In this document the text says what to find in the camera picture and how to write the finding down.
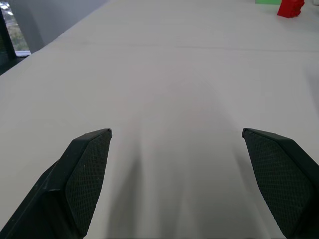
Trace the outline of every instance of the red object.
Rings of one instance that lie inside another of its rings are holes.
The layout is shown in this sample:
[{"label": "red object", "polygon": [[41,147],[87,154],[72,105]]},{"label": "red object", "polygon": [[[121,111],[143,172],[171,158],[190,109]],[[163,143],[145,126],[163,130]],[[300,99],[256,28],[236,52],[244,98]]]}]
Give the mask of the red object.
[{"label": "red object", "polygon": [[288,18],[298,16],[304,4],[304,0],[282,0],[277,15]]}]

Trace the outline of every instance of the red toy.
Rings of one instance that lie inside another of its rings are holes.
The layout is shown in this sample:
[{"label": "red toy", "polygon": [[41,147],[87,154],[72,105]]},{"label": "red toy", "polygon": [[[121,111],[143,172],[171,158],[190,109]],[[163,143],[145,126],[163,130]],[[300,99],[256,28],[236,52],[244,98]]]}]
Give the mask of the red toy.
[{"label": "red toy", "polygon": [[277,15],[288,18],[298,16],[304,4],[304,0],[282,0]]}]

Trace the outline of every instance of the wall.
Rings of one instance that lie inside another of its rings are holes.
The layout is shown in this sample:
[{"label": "wall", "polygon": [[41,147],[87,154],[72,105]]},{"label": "wall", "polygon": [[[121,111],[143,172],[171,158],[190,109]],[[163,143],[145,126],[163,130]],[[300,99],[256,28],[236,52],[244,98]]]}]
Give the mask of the wall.
[{"label": "wall", "polygon": [[9,4],[31,52],[35,52],[106,1],[9,0]]}]

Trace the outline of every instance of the white tabletop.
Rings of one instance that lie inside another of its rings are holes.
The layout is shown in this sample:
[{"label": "white tabletop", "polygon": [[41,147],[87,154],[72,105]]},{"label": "white tabletop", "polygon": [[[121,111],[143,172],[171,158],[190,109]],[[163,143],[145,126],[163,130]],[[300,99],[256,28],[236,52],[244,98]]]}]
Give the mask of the white tabletop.
[{"label": "white tabletop", "polygon": [[244,127],[319,162],[319,8],[111,1],[0,77],[0,226],[69,142],[113,130],[87,238],[282,238]]}]

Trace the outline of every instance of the window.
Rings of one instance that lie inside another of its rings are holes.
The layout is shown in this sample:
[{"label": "window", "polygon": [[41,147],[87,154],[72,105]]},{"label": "window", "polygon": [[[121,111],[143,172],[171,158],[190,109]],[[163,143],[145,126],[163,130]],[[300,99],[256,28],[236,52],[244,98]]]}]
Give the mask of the window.
[{"label": "window", "polygon": [[0,8],[4,17],[6,27],[8,29],[11,42],[14,47],[14,51],[17,56],[28,56],[30,55],[30,50],[24,39],[24,36],[15,20],[12,13],[10,5],[6,1],[0,1]]}]

